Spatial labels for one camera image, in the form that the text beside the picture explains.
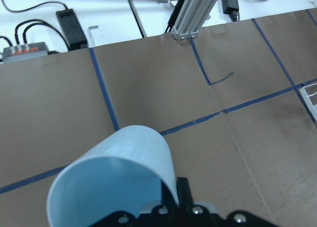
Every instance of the white cup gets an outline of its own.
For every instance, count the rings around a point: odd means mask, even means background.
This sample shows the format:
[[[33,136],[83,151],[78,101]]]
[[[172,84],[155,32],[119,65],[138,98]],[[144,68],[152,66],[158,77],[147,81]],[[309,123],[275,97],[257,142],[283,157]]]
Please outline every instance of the white cup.
[[[178,204],[172,158],[164,138],[144,126],[123,128],[67,166],[47,201],[51,227],[88,227],[115,211],[138,217],[161,200],[161,181]]]

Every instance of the screw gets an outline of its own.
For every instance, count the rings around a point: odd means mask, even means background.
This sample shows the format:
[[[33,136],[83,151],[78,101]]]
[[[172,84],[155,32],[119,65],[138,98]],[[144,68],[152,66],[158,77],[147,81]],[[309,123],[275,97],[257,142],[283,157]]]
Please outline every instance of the screw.
[[[163,206],[163,208],[159,208],[158,213],[160,215],[166,215],[168,213],[168,209],[166,208],[166,206]]]
[[[243,214],[236,214],[233,219],[238,223],[245,223],[247,221],[247,218]]]
[[[119,222],[120,224],[126,224],[126,223],[129,222],[129,218],[128,218],[126,215],[123,215],[122,217],[120,217],[120,218],[118,219],[118,222]]]
[[[194,206],[192,208],[192,212],[195,214],[195,215],[200,215],[204,212],[204,210],[200,207],[200,206]]]

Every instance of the blue tape line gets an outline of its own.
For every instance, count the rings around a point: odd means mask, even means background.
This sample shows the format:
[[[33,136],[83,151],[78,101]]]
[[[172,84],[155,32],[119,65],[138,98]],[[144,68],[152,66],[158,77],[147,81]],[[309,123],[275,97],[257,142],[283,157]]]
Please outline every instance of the blue tape line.
[[[211,85],[215,85],[215,84],[217,84],[217,83],[219,83],[219,82],[222,82],[222,81],[224,81],[224,80],[226,80],[226,79],[228,79],[230,76],[232,76],[233,75],[233,72],[231,72],[229,75],[227,75],[226,77],[224,77],[223,79],[221,79],[221,80],[218,80],[218,81],[216,81],[216,82],[213,82],[213,83],[211,83]]]
[[[210,115],[207,115],[207,116],[204,116],[202,118],[199,118],[199,119],[196,119],[194,121],[190,121],[190,122],[187,122],[185,124],[182,124],[182,125],[179,125],[177,127],[174,127],[174,128],[171,128],[171,129],[168,129],[168,130],[165,130],[163,132],[160,132],[160,134],[162,136],[165,136],[165,135],[168,135],[168,134],[171,134],[171,133],[175,133],[181,129],[184,129],[184,128],[187,128],[187,127],[191,127],[191,126],[194,126],[196,124],[199,124],[199,123],[202,123],[202,122],[205,122],[209,119],[211,119],[212,117],[214,116],[217,116],[219,115],[220,113],[222,112],[226,112],[226,113],[229,113],[229,112],[232,112],[232,111],[235,111],[235,110],[238,110],[238,109],[241,109],[241,108],[244,108],[246,106],[250,106],[252,104],[255,104],[255,103],[258,103],[258,102],[261,102],[261,101],[264,101],[264,100],[268,100],[272,97],[276,97],[276,96],[279,96],[279,95],[282,95],[284,93],[287,93],[287,92],[290,92],[292,90],[296,90],[296,89],[299,89],[303,86],[306,86],[306,85],[309,85],[313,82],[316,82],[317,81],[317,78],[316,79],[313,79],[313,80],[309,80],[309,81],[306,81],[302,84],[298,84],[298,85],[295,85],[295,86],[292,86],[292,87],[289,87],[289,88],[286,88],[284,90],[280,90],[278,92],[274,92],[274,93],[271,93],[269,95],[266,95],[266,96],[263,96],[263,97],[260,97],[260,98],[257,98],[257,99],[254,99],[254,100],[251,100],[249,102],[245,102],[245,103],[242,103],[242,104],[239,104],[237,106],[233,106],[233,107],[230,107],[230,108],[227,108],[227,109],[224,109],[224,110],[221,110],[219,112],[216,112],[216,113],[213,113],[213,114],[210,114]],[[4,186],[4,187],[1,187],[0,188],[0,194],[3,194],[5,192],[8,192],[8,191],[12,191],[14,189],[17,189],[17,188],[20,188],[20,187],[23,187],[25,185],[28,185],[28,184],[31,184],[33,182],[37,182],[37,181],[40,181],[42,179],[45,179],[45,178],[48,178],[48,177],[51,177],[55,174],[58,174],[60,173],[64,168],[66,168],[67,166],[63,166],[63,167],[59,167],[59,168],[56,168],[56,169],[53,169],[53,170],[49,170],[47,172],[44,172],[44,173],[41,173],[41,174],[38,174],[38,175],[35,175],[33,177],[30,177],[28,179],[24,179],[22,181],[19,181],[19,182],[15,182],[13,184],[10,184],[10,185],[7,185],[7,186]]]
[[[273,55],[275,56],[277,62],[279,63],[280,67],[282,68],[282,70],[284,71],[286,77],[288,78],[289,82],[291,83],[292,86],[294,86],[294,82],[292,80],[292,78],[290,77],[290,75],[288,74],[285,66],[283,65],[282,61],[280,60],[280,58],[278,57],[278,55],[276,54],[275,50],[273,49],[272,45],[269,43],[268,39],[266,38],[264,32],[262,31],[262,29],[260,28],[260,26],[258,25],[258,23],[256,22],[256,20],[253,18],[252,21],[254,22],[256,28],[258,29],[259,33],[261,34],[261,36],[263,37],[264,41],[266,42],[266,44],[268,45],[268,47],[270,48],[271,52],[273,53]]]
[[[280,90],[280,91],[277,91],[277,92],[274,92],[274,93],[271,93],[271,94],[268,94],[268,95],[265,95],[265,96],[262,96],[262,97],[259,97],[259,98],[256,98],[256,99],[253,99],[251,101],[244,102],[244,103],[241,103],[239,105],[236,105],[236,106],[233,106],[233,107],[230,107],[230,108],[226,108],[225,112],[229,113],[229,112],[232,112],[232,111],[236,111],[238,109],[253,105],[253,104],[258,103],[258,102],[262,102],[262,101],[268,100],[270,98],[282,95],[284,93],[287,93],[287,92],[290,92],[290,91],[293,91],[293,90],[297,91],[297,89],[299,89],[299,88],[301,88],[303,86],[309,85],[309,84],[311,84],[311,83],[313,83],[315,81],[317,81],[317,78],[313,79],[313,80],[306,81],[303,84],[294,85],[294,86],[288,87],[286,89],[283,89],[283,90]]]
[[[308,13],[308,15],[310,16],[310,18],[312,19],[312,21],[315,23],[315,25],[317,26],[317,22],[316,20],[314,19],[314,17],[312,16],[312,14],[309,12],[308,9],[306,9],[306,12]]]
[[[193,40],[193,39],[190,40],[190,44],[192,45],[192,49],[193,49],[193,51],[194,51],[196,60],[197,60],[197,62],[198,62],[198,64],[199,64],[200,69],[202,70],[202,73],[203,73],[203,75],[204,75],[204,77],[205,77],[205,79],[206,79],[206,81],[207,81],[207,84],[208,84],[208,85],[211,85],[210,80],[208,79],[208,76],[207,76],[207,74],[206,74],[206,72],[205,72],[205,69],[204,69],[204,67],[203,67],[203,63],[202,63],[202,61],[200,60],[200,57],[199,57],[199,55],[198,55],[198,53],[197,53],[197,50],[196,50],[195,43],[194,43],[194,40]]]
[[[115,131],[118,131],[120,129],[120,127],[119,127],[118,121],[117,121],[117,119],[115,117],[114,110],[113,110],[113,107],[112,107],[111,102],[110,102],[109,95],[108,95],[107,90],[106,90],[106,86],[105,86],[103,78],[101,76],[100,68],[99,68],[99,65],[98,65],[98,62],[97,62],[97,59],[96,59],[96,55],[95,55],[94,49],[93,48],[89,48],[89,52],[90,52],[90,57],[91,57],[91,60],[93,62],[93,65],[94,65],[94,68],[95,68],[95,71],[96,71],[96,75],[98,77],[98,81],[99,81],[101,90],[102,90],[103,95],[104,95],[104,99],[106,101],[106,105],[107,105],[107,108],[108,108],[108,111],[109,111],[109,114],[110,114],[110,118],[111,118],[111,121],[112,121],[112,124],[113,124],[113,128],[114,128]]]
[[[30,177],[28,179],[24,179],[24,180],[21,180],[19,182],[12,183],[12,184],[10,184],[8,186],[1,187],[0,188],[0,194],[6,193],[8,191],[15,190],[17,188],[20,188],[20,187],[26,186],[28,184],[40,181],[42,179],[46,179],[48,177],[54,176],[55,174],[60,173],[66,167],[67,166],[63,166],[63,167],[59,167],[59,168],[56,168],[56,169],[52,169],[52,170],[49,170],[47,172],[44,172],[44,173],[35,175],[33,177]]]
[[[262,29],[260,28],[260,26],[258,25],[258,23],[256,22],[256,20],[253,18],[252,21],[254,22],[256,28],[258,29],[259,33],[262,35],[263,39],[265,40],[266,44],[268,45],[268,47],[270,48],[271,52],[273,53],[273,55],[275,56],[277,62],[279,63],[280,67],[282,68],[282,70],[284,71],[288,81],[291,83],[292,86],[295,86],[291,76],[288,74],[285,66],[283,65],[282,61],[280,60],[280,58],[278,57],[278,55],[276,54],[275,50],[273,49],[272,45],[269,43],[268,39],[266,38],[264,32],[262,31]],[[294,89],[297,97],[300,99],[301,103],[303,104],[304,108],[306,109],[307,113],[309,114],[309,116],[311,117],[311,120],[313,122],[315,122],[315,119],[313,117],[313,115],[311,114],[310,110],[308,109],[308,107],[306,106],[305,101],[303,100],[303,98],[301,97],[301,95],[299,94],[299,92],[297,91],[297,89]]]
[[[165,136],[165,135],[168,135],[168,134],[172,134],[172,133],[175,133],[181,129],[184,129],[184,128],[187,128],[187,127],[191,127],[191,126],[194,126],[196,124],[199,124],[201,122],[205,122],[207,120],[209,120],[210,118],[216,116],[216,115],[219,115],[220,113],[224,112],[224,110],[222,111],[219,111],[219,112],[216,112],[216,113],[213,113],[213,114],[210,114],[210,115],[207,115],[205,117],[202,117],[202,118],[199,118],[199,119],[196,119],[194,121],[191,121],[191,122],[187,122],[185,124],[182,124],[182,125],[179,125],[177,127],[173,127],[171,129],[168,129],[168,130],[165,130],[163,132],[160,132],[161,136]]]

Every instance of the black power brick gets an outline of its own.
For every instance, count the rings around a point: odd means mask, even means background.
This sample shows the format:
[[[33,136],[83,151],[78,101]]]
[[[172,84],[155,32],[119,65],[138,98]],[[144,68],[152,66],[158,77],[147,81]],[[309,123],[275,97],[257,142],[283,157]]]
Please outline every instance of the black power brick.
[[[78,22],[75,12],[66,9],[56,12],[60,27],[66,37],[70,50],[87,48],[87,39]]]
[[[224,14],[229,14],[233,22],[238,20],[239,3],[238,0],[221,0]]]

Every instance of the brown cardboard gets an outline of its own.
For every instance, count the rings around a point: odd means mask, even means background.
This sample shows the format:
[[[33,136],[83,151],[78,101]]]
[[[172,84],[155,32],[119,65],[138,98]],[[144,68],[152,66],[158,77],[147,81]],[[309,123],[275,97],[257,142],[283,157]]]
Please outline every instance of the brown cardboard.
[[[294,24],[290,34],[296,37],[297,20],[303,20],[311,38],[312,25],[302,12],[284,16],[257,21],[272,29]],[[189,42],[169,34],[95,48],[121,127],[163,131],[290,86],[251,20],[204,28],[195,44],[212,82],[234,75],[208,86]],[[287,68],[299,83],[315,75],[307,64]],[[111,134],[89,52],[0,66],[0,127],[0,187],[68,164]],[[245,209],[282,227],[316,225],[317,127],[294,91],[220,113],[165,139],[175,174],[188,177],[194,200],[215,204],[221,216]],[[0,225],[48,226],[45,201],[52,181],[1,194]]]
[[[54,178],[0,195],[0,226],[49,227],[46,199]]]
[[[242,209],[270,220],[223,119],[221,114],[164,137],[175,175],[187,177],[194,200],[214,204],[222,217]]]
[[[161,132],[219,111],[189,41],[164,34],[95,52],[120,127]]]
[[[0,67],[0,187],[67,165],[113,133],[88,50]]]
[[[305,10],[256,21],[295,84],[317,78],[317,26]]]
[[[314,226],[317,129],[296,93],[226,114],[225,122],[274,223]]]
[[[204,27],[196,49],[223,108],[291,86],[252,20]]]
[[[317,20],[317,8],[310,8],[308,9],[309,13],[312,15],[312,17],[314,18],[314,20]]]

